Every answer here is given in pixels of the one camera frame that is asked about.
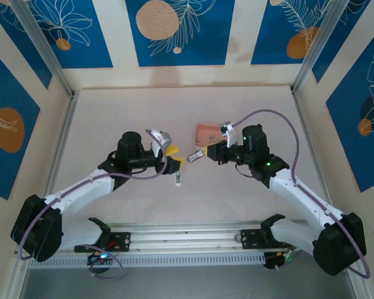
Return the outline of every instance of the orange dot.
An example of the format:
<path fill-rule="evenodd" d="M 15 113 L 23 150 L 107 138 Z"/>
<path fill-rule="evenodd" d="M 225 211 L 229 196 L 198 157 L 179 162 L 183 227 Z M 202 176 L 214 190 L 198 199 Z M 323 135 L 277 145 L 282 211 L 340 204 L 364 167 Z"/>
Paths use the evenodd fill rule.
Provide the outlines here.
<path fill-rule="evenodd" d="M 70 42 L 67 41 L 66 39 L 57 39 L 55 44 L 57 45 L 58 48 L 60 48 L 63 51 L 70 50 Z"/>
<path fill-rule="evenodd" d="M 287 55 L 293 59 L 304 58 L 319 31 L 318 27 L 310 27 L 290 39 L 287 45 Z"/>
<path fill-rule="evenodd" d="M 358 130 L 362 136 L 368 136 L 372 132 L 371 121 L 366 118 L 359 121 Z"/>
<path fill-rule="evenodd" d="M 0 109 L 0 148 L 7 153 L 16 153 L 25 137 L 24 120 L 13 108 Z"/>

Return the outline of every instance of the metal frame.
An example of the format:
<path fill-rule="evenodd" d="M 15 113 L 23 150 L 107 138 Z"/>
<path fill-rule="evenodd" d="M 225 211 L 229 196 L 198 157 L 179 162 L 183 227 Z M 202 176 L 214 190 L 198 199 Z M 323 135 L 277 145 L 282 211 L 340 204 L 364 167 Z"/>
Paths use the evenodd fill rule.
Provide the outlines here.
<path fill-rule="evenodd" d="M 51 162 L 51 167 L 47 181 L 44 186 L 43 196 L 53 193 L 55 186 L 55 181 L 57 179 L 58 171 L 61 164 L 62 155 L 64 153 L 65 144 L 68 139 L 68 134 L 70 130 L 70 125 L 72 124 L 72 119 L 74 118 L 76 104 L 79 99 L 80 92 L 76 92 L 72 100 L 69 102 L 67 112 L 65 114 L 64 122 L 62 123 L 60 135 L 57 140 L 57 145 L 55 146 L 54 157 Z"/>
<path fill-rule="evenodd" d="M 318 59 L 321 51 L 323 51 L 328 38 L 337 25 L 348 3 L 349 0 L 338 0 L 333 1 L 333 3 L 331 4 L 330 10 L 324 17 L 319 32 L 317 33 L 312 45 L 310 46 L 309 51 L 307 52 L 304 61 L 302 62 L 302 66 L 297 74 L 297 77 L 292 84 L 293 95 L 298 92 L 300 86 L 303 84 L 308 74 L 310 74 L 310 72 L 312 71 L 314 63 Z"/>
<path fill-rule="evenodd" d="M 52 192 L 55 184 L 55 179 L 59 170 L 60 161 L 64 152 L 79 94 L 76 94 L 75 98 L 73 97 L 74 93 L 70 87 L 70 84 L 67 81 L 57 58 L 55 57 L 54 52 L 44 38 L 44 35 L 39 29 L 39 26 L 34 20 L 30 10 L 27 8 L 26 3 L 24 3 L 23 0 L 9 0 L 9 2 L 11 3 L 15 15 L 25 28 L 36 49 L 44 59 L 50 71 L 58 79 L 64 92 L 70 98 L 70 105 L 65 116 L 64 124 L 62 125 L 58 144 L 55 149 L 55 155 L 52 161 L 52 167 L 44 189 L 44 194 L 46 195 Z M 300 99 L 299 96 L 297 96 L 297 91 L 299 91 L 299 88 L 302 86 L 304 80 L 310 74 L 315 61 L 318 59 L 325 43 L 330 37 L 348 2 L 349 0 L 333 2 L 292 85 L 294 102 L 304 129 L 305 136 L 307 138 L 309 150 L 329 200 L 331 200 L 331 198 L 324 183 L 324 176 L 318 163 L 317 155 L 315 154 L 315 150 L 312 146 L 312 138 L 310 137 L 310 133 L 307 129 L 305 113 L 302 111 Z M 167 266 L 191 265 L 190 259 L 183 260 L 183 258 L 192 257 L 203 258 L 203 262 L 201 263 L 202 265 L 211 262 L 211 260 L 209 260 L 210 258 L 216 257 L 224 258 L 226 261 L 224 259 L 215 259 L 213 262 L 211 262 L 213 265 L 222 265 L 224 262 L 228 264 L 233 264 L 235 262 L 239 264 L 250 264 L 251 262 L 260 263 L 264 252 L 275 250 L 243 250 L 241 243 L 237 242 L 235 239 L 236 234 L 241 229 L 257 229 L 259 227 L 259 223 L 260 222 L 258 221 L 252 221 L 193 225 L 112 224 L 110 226 L 115 232 L 129 231 L 133 233 L 134 240 L 130 244 L 130 252 L 121 255 L 121 258 L 125 259 L 125 262 L 127 260 L 131 261 L 129 266 L 139 267 L 145 265 L 146 267 L 149 261 L 156 260 L 157 263 L 150 265 L 153 267 L 162 267 L 166 264 L 170 254 L 172 254 L 172 257 L 177 257 L 179 261 L 183 262 L 170 262 L 167 264 Z M 255 255 L 258 258 L 255 261 L 249 261 L 247 260 L 247 254 Z M 9 287 L 3 291 L 1 298 L 19 298 L 28 264 L 31 265 L 31 268 L 86 267 L 83 260 L 86 260 L 86 254 L 75 254 L 68 251 L 59 252 L 53 258 L 53 261 L 56 262 L 47 264 L 20 262 L 16 260 L 16 257 L 14 257 L 14 260 L 9 267 L 9 274 L 7 276 L 7 285 Z M 368 281 L 363 281 L 361 278 L 351 274 L 350 278 L 357 298 L 374 298 L 374 291 Z"/>
<path fill-rule="evenodd" d="M 49 42 L 44 37 L 43 32 L 41 31 L 27 4 L 23 0 L 8 1 L 11 5 L 12 11 L 14 11 L 14 14 L 25 29 L 39 55 L 43 58 L 43 61 L 46 63 L 53 76 L 58 80 L 61 89 L 71 100 L 74 92 L 72 91 L 70 83 L 64 75 L 62 67 L 55 56 L 54 51 L 51 49 Z"/>

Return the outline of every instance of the enclosure wall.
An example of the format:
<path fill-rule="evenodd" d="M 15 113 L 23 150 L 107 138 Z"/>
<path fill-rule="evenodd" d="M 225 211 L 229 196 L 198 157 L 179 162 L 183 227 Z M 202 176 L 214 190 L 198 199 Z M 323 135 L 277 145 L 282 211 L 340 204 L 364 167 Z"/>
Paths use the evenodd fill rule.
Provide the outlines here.
<path fill-rule="evenodd" d="M 363 220 L 374 285 L 374 0 L 340 19 L 297 92 L 333 203 Z"/>
<path fill-rule="evenodd" d="M 68 104 L 30 40 L 14 44 L 0 24 L 0 290 L 12 226 L 25 199 L 42 195 Z"/>

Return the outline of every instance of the cable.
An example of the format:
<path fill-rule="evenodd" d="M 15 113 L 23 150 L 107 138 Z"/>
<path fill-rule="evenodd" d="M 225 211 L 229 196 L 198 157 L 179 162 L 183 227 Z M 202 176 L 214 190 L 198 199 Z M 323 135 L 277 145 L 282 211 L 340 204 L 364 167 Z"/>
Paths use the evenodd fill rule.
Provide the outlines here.
<path fill-rule="evenodd" d="M 238 166 L 237 166 L 237 163 L 236 163 L 236 170 L 237 170 L 237 172 L 241 175 L 241 176 L 245 176 L 246 178 L 250 178 L 250 179 L 252 179 L 254 176 L 248 176 L 248 175 L 246 175 L 246 174 L 244 174 L 244 173 L 242 173 L 242 172 L 240 172 L 240 170 L 238 169 Z"/>
<path fill-rule="evenodd" d="M 113 254 L 111 254 L 110 252 L 106 251 L 105 249 L 101 249 L 100 247 L 97 247 L 97 246 L 94 246 L 94 245 L 90 245 L 90 244 L 83 244 L 81 246 L 84 246 L 84 247 L 88 247 L 88 248 L 91 248 L 91 249 L 94 249 L 94 250 L 97 250 L 99 252 L 102 252 L 103 254 L 107 254 L 108 256 L 110 256 L 114 261 L 116 261 L 116 263 L 119 265 L 120 269 L 121 269 L 121 272 L 119 275 L 117 276 L 114 276 L 114 277 L 105 277 L 105 276 L 102 276 L 102 275 L 98 275 L 97 273 L 94 273 L 93 271 L 93 265 L 94 263 L 91 263 L 90 267 L 89 267 L 89 271 L 92 273 L 92 276 L 93 277 L 96 277 L 98 279 L 103 279 L 103 280 L 116 280 L 116 279 L 119 279 L 123 276 L 123 266 L 122 266 L 122 263 L 119 261 L 119 259 L 116 258 L 116 256 L 114 256 Z"/>
<path fill-rule="evenodd" d="M 292 181 L 294 182 L 294 184 L 303 193 L 305 193 L 307 196 L 309 196 L 309 198 L 311 198 L 311 200 L 313 200 L 323 211 L 327 211 L 327 208 L 319 200 L 317 200 L 316 197 L 314 197 L 313 195 L 311 195 L 311 193 L 309 193 L 308 190 L 306 190 L 304 187 L 302 187 L 301 185 L 297 184 L 297 178 L 295 177 L 295 169 L 296 169 L 298 158 L 299 158 L 299 137 L 298 137 L 298 133 L 297 133 L 294 125 L 291 123 L 291 121 L 285 115 L 283 115 L 282 113 L 280 113 L 278 111 L 271 110 L 271 109 L 259 109 L 259 110 L 256 110 L 256 111 L 248 114 L 242 120 L 237 121 L 235 124 L 233 124 L 233 128 L 237 127 L 238 125 L 240 125 L 241 123 L 243 123 L 244 121 L 246 121 L 251 116 L 253 116 L 255 114 L 258 114 L 258 113 L 261 113 L 261 112 L 269 112 L 269 113 L 276 114 L 276 115 L 280 116 L 282 119 L 284 119 L 288 123 L 288 125 L 290 126 L 290 128 L 291 128 L 291 130 L 292 130 L 292 132 L 293 132 L 293 134 L 295 136 L 295 142 L 297 144 L 297 149 L 296 149 L 296 154 L 295 154 L 295 158 L 294 158 L 294 163 L 292 164 L 292 169 L 291 169 Z M 353 269 L 352 267 L 348 267 L 348 269 L 350 271 L 352 271 L 353 273 L 359 275 L 362 278 L 369 279 L 370 278 L 370 268 L 369 268 L 369 266 L 367 264 L 367 261 L 366 261 L 364 255 L 362 254 L 362 251 L 360 250 L 359 246 L 357 245 L 357 243 L 355 242 L 355 240 L 353 239 L 353 237 L 351 236 L 351 234 L 349 233 L 349 231 L 338 220 L 338 218 L 335 217 L 331 212 L 328 215 L 331 217 L 332 220 L 335 221 L 335 223 L 339 226 L 339 228 L 342 229 L 343 233 L 347 236 L 349 242 L 352 244 L 353 248 L 356 250 L 357 255 L 359 256 L 360 260 L 362 261 L 366 273 L 362 274 L 359 271 Z"/>
<path fill-rule="evenodd" d="M 285 258 L 285 262 L 281 266 L 276 266 L 273 270 L 276 270 L 277 272 L 283 269 L 288 263 L 291 263 L 292 260 L 294 260 L 296 257 L 298 257 L 302 253 L 302 250 L 299 250 L 296 254 L 294 254 L 291 258 L 287 257 Z"/>
<path fill-rule="evenodd" d="M 25 245 L 27 237 L 31 233 L 31 230 L 36 225 L 37 221 L 39 221 L 39 219 L 44 215 L 44 213 L 46 213 L 54 204 L 56 204 L 57 202 L 60 202 L 61 199 L 63 199 L 65 196 L 69 195 L 70 193 L 74 192 L 78 188 L 86 185 L 87 183 L 91 183 L 92 181 L 95 181 L 96 179 L 106 178 L 107 176 L 120 176 L 122 178 L 127 178 L 127 179 L 137 179 L 139 181 L 146 181 L 148 179 L 157 178 L 158 176 L 160 176 L 165 171 L 165 169 L 166 169 L 166 167 L 168 165 L 168 158 L 166 157 L 166 150 L 165 150 L 165 148 L 157 140 L 157 138 L 155 138 L 155 136 L 151 133 L 151 130 L 145 130 L 145 132 L 147 134 L 149 134 L 151 136 L 151 138 L 158 144 L 158 146 L 160 147 L 160 149 L 161 149 L 161 151 L 163 153 L 163 167 L 162 167 L 162 169 L 158 173 L 156 173 L 156 174 L 154 174 L 152 176 L 146 176 L 146 177 L 142 177 L 142 178 L 138 177 L 138 176 L 130 176 L 130 175 L 124 174 L 124 173 L 105 173 L 105 174 L 100 174 L 98 176 L 93 177 L 91 180 L 90 179 L 86 179 L 85 181 L 80 182 L 78 185 L 70 188 L 69 190 L 66 190 L 64 193 L 62 193 L 60 195 L 60 198 L 55 198 L 53 201 L 51 201 L 50 203 L 48 203 L 48 205 L 46 205 L 40 211 L 40 213 L 38 213 L 38 215 L 36 215 L 36 217 L 32 220 L 31 224 L 29 224 L 28 228 L 26 229 L 26 231 L 25 231 L 24 235 L 22 236 L 22 239 L 21 239 L 21 241 L 19 243 L 18 252 L 17 252 L 17 257 L 18 257 L 19 260 L 29 260 L 32 257 L 32 256 L 23 257 L 22 256 L 22 250 L 24 248 L 24 245 Z M 100 252 L 103 252 L 104 254 L 109 255 L 111 258 L 113 258 L 116 261 L 116 263 L 119 264 L 120 268 L 122 269 L 121 274 L 118 275 L 118 276 L 116 276 L 116 277 L 100 277 L 99 275 L 94 275 L 95 277 L 100 278 L 100 279 L 106 279 L 106 280 L 114 280 L 114 279 L 119 279 L 122 276 L 122 274 L 123 274 L 122 264 L 110 252 L 107 252 L 106 250 L 101 249 L 99 247 L 96 247 L 94 245 L 84 244 L 82 246 L 85 246 L 85 247 L 88 247 L 88 248 L 91 248 L 91 249 L 95 249 L 95 250 L 98 250 Z"/>
<path fill-rule="evenodd" d="M 135 171 L 134 173 L 131 173 L 131 175 L 134 175 L 134 174 L 140 174 L 140 173 L 143 173 L 147 170 L 147 167 L 143 168 L 142 170 L 140 171 Z"/>

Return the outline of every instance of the yellow object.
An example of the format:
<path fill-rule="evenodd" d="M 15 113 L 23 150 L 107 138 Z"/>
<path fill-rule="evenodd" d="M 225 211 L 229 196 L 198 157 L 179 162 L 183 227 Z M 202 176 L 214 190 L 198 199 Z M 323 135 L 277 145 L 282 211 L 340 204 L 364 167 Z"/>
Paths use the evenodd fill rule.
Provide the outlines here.
<path fill-rule="evenodd" d="M 183 167 L 184 163 L 185 163 L 185 159 L 183 158 L 179 158 L 179 157 L 172 157 L 172 159 L 176 160 L 176 161 L 180 161 L 180 168 L 179 170 Z"/>
<path fill-rule="evenodd" d="M 179 148 L 177 146 L 175 146 L 173 143 L 171 143 L 168 148 L 166 149 L 166 155 L 167 156 L 172 156 L 176 153 L 179 152 Z"/>

